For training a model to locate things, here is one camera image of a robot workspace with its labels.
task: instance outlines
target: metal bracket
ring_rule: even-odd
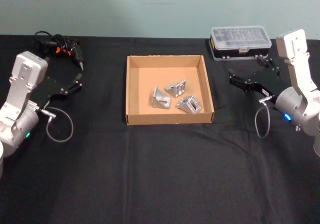
[[[180,83],[174,82],[174,83],[170,84],[169,86],[167,86],[165,88],[165,90],[169,94],[171,94],[173,97],[177,98],[185,92],[185,89],[186,89],[185,86],[186,86],[186,80],[184,80]]]
[[[197,114],[202,109],[200,103],[194,96],[182,98],[175,107],[192,114]]]
[[[171,98],[160,92],[159,88],[156,87],[153,91],[152,107],[170,109],[170,106]]]

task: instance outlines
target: blue led light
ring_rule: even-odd
[[[283,115],[283,117],[284,117],[284,119],[285,119],[286,121],[288,121],[288,122],[291,122],[291,120],[292,120],[292,117],[291,117],[288,113],[285,113],[285,114]]]

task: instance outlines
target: cable connector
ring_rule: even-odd
[[[259,99],[259,103],[263,104],[264,106],[267,106],[266,102],[271,99],[272,99],[272,96],[267,96],[265,98]]]
[[[48,123],[50,123],[52,121],[52,119],[56,118],[56,114],[52,113],[52,112],[49,112],[45,109],[41,109],[40,112],[42,112],[43,114],[49,116],[49,119],[48,119]]]
[[[84,57],[82,55],[82,51],[80,49],[80,46],[76,44],[72,49],[70,50],[71,52],[71,58],[73,61],[80,67],[81,71],[83,72],[84,70]]]

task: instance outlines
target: gray cable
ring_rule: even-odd
[[[257,116],[258,116],[258,113],[263,110],[263,109],[266,109],[266,112],[267,112],[267,115],[268,115],[268,129],[266,131],[266,133],[261,136],[260,133],[259,133],[259,130],[258,130],[258,126],[257,126]],[[269,134],[269,131],[270,131],[270,112],[269,112],[269,108],[267,105],[261,107],[260,109],[258,109],[258,111],[255,113],[255,117],[254,117],[254,125],[255,125],[255,130],[256,130],[256,134],[260,137],[260,138],[265,138],[266,136],[268,136]]]
[[[62,112],[63,114],[65,114],[65,115],[69,118],[70,124],[71,124],[71,133],[70,133],[70,136],[67,137],[66,139],[58,140],[58,139],[53,138],[53,137],[50,135],[50,133],[49,133],[49,124],[50,124],[50,122],[48,122],[47,125],[46,125],[46,128],[45,128],[45,131],[46,131],[47,135],[49,136],[49,138],[52,139],[53,141],[57,142],[57,143],[65,143],[66,141],[69,141],[70,138],[71,138],[71,137],[73,136],[73,134],[74,134],[74,123],[72,122],[71,117],[68,115],[68,113],[64,112],[63,110],[61,110],[61,109],[59,109],[59,108],[54,108],[54,107],[47,107],[47,108],[48,108],[48,109],[53,109],[53,110]]]

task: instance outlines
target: metal part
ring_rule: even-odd
[[[84,70],[84,64],[82,62],[79,62],[79,66],[81,68],[81,71],[83,71]]]
[[[170,84],[169,86],[167,86],[165,88],[165,90],[171,94],[173,97],[177,98],[181,95],[183,95],[183,93],[185,92],[185,89],[186,89],[186,80],[180,82],[180,83],[177,83],[177,82],[174,82],[172,84]]]
[[[35,102],[32,102],[31,100],[28,101],[28,107],[32,109],[34,112],[39,110],[38,105]]]
[[[272,99],[272,96],[268,96],[268,97],[265,97],[265,98],[262,98],[262,99],[259,99],[259,103],[262,103],[264,106],[266,106],[266,102],[271,100]]]
[[[200,103],[194,96],[182,98],[175,107],[192,114],[197,114],[202,109]]]
[[[56,118],[56,114],[52,113],[52,112],[49,112],[48,110],[45,110],[45,109],[41,109],[41,112],[47,116],[49,116],[49,121],[48,122],[51,122],[52,119]]]
[[[152,95],[152,107],[170,109],[170,106],[171,98],[160,92],[159,88],[156,87]]]

